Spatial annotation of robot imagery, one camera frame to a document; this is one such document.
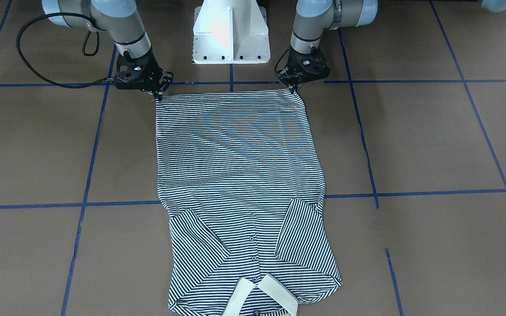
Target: navy and white striped shirt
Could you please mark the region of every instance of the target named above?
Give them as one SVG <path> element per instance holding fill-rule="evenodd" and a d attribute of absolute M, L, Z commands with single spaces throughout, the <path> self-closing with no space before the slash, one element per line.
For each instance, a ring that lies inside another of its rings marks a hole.
<path fill-rule="evenodd" d="M 300 304 L 342 284 L 323 229 L 325 179 L 305 106 L 288 90 L 164 97 L 157 186 L 169 213 L 169 308 L 219 316 L 240 278 L 270 274 Z M 259 288 L 240 315 L 282 316 Z"/>

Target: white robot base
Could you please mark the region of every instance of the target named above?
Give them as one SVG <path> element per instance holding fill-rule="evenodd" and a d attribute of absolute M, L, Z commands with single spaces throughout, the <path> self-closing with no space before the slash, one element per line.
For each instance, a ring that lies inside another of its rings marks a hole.
<path fill-rule="evenodd" d="M 196 64 L 263 64 L 271 59 L 267 11 L 255 0 L 204 0 L 195 9 Z"/>

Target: black cable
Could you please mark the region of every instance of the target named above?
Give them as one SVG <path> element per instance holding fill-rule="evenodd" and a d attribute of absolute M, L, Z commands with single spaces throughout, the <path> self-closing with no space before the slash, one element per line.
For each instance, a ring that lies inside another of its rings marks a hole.
<path fill-rule="evenodd" d="M 89 40 L 89 37 L 91 36 L 91 31 L 87 31 L 87 35 L 85 36 L 85 40 L 83 41 L 83 48 L 82 48 L 82 53 L 83 53 L 83 56 L 89 56 L 89 57 L 92 57 L 92 56 L 95 56 L 98 52 L 99 52 L 99 32 L 96 32 L 97 34 L 97 46 L 95 47 L 95 51 L 90 53 L 90 54 L 87 54 L 85 52 L 85 48 L 87 46 L 87 41 Z"/>
<path fill-rule="evenodd" d="M 277 67 L 278 67 L 278 65 L 281 63 L 281 60 L 282 60 L 282 59 L 283 59 L 283 57 L 286 55 L 286 53 L 289 51 L 289 49 L 290 49 L 290 47 L 288 47 L 288 48 L 285 50 L 285 52 L 283 52 L 283 53 L 282 53 L 281 58 L 279 58 L 279 59 L 277 60 L 277 63 L 275 64 L 275 74 L 279 74 L 279 72 L 278 72 L 278 70 L 277 70 Z"/>
<path fill-rule="evenodd" d="M 30 63 L 26 60 L 25 56 L 22 54 L 22 51 L 21 51 L 21 38 L 22 38 L 22 34 L 25 32 L 25 30 L 30 27 L 32 24 L 35 24 L 36 22 L 39 22 L 39 21 L 42 21 L 46 18 L 52 18 L 54 16 L 76 16 L 78 18 L 84 18 L 86 19 L 87 21 L 91 22 L 91 18 L 89 18 L 88 16 L 86 15 L 83 15 L 83 14 L 77 14 L 77 13 L 70 13 L 70 12 L 58 12 L 58 13 L 52 13 L 52 14 L 44 14 L 44 15 L 41 15 L 37 18 L 34 18 L 32 20 L 30 20 L 29 22 L 27 22 L 26 24 L 24 24 L 22 26 L 22 28 L 18 31 L 18 34 L 17 34 L 17 52 L 18 54 L 21 56 L 21 59 L 22 61 L 26 64 L 26 66 L 30 69 L 31 72 L 33 72 L 36 76 L 38 76 L 38 78 L 41 78 L 42 80 L 48 82 L 48 83 L 51 83 L 51 84 L 54 84 L 55 86 L 60 86 L 62 88 L 68 88 L 68 89 L 80 89 L 80 88 L 87 88 L 88 86 L 93 86 L 97 83 L 102 83 L 102 82 L 110 82 L 113 80 L 113 78 L 102 78 L 102 79 L 99 79 L 99 80 L 96 80 L 94 82 L 91 82 L 91 83 L 87 83 L 87 84 L 80 84 L 78 86 L 68 86 L 68 85 L 65 85 L 65 84 L 61 84 L 61 83 L 58 83 L 58 82 L 54 82 L 48 78 L 46 78 L 45 76 L 42 76 L 41 74 L 39 74 L 36 70 L 34 70 L 34 68 L 30 65 Z"/>

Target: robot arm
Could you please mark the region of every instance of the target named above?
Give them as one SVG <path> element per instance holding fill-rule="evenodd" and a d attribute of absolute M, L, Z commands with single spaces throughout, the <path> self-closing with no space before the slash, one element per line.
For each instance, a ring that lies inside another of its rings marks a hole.
<path fill-rule="evenodd" d="M 54 16 L 51 22 L 91 32 L 108 31 L 118 48 L 114 86 L 121 90 L 142 90 L 159 98 L 173 81 L 157 62 L 135 0 L 42 0 L 46 14 L 71 12 L 76 16 Z"/>
<path fill-rule="evenodd" d="M 279 80 L 296 90 L 304 82 L 327 78 L 331 70 L 319 49 L 323 30 L 369 24 L 377 10 L 377 0 L 299 0 L 288 62 L 283 70 L 275 69 Z"/>

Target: brown floor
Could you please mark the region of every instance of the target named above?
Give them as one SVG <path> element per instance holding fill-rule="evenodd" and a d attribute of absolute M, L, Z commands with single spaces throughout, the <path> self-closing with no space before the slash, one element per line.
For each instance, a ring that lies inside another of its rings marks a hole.
<path fill-rule="evenodd" d="M 191 64 L 200 3 L 139 2 L 175 73 L 167 94 L 283 88 L 272 68 L 295 1 L 269 2 L 271 62 L 233 68 Z M 40 2 L 6 7 L 0 0 L 0 316 L 174 315 L 152 98 L 44 84 L 14 50 Z M 83 57 L 83 36 L 41 22 L 24 53 L 59 82 L 106 76 L 110 38 Z M 372 24 L 327 31 L 321 48 L 332 73 L 300 94 L 345 285 L 299 315 L 506 316 L 506 12 L 381 0 Z"/>

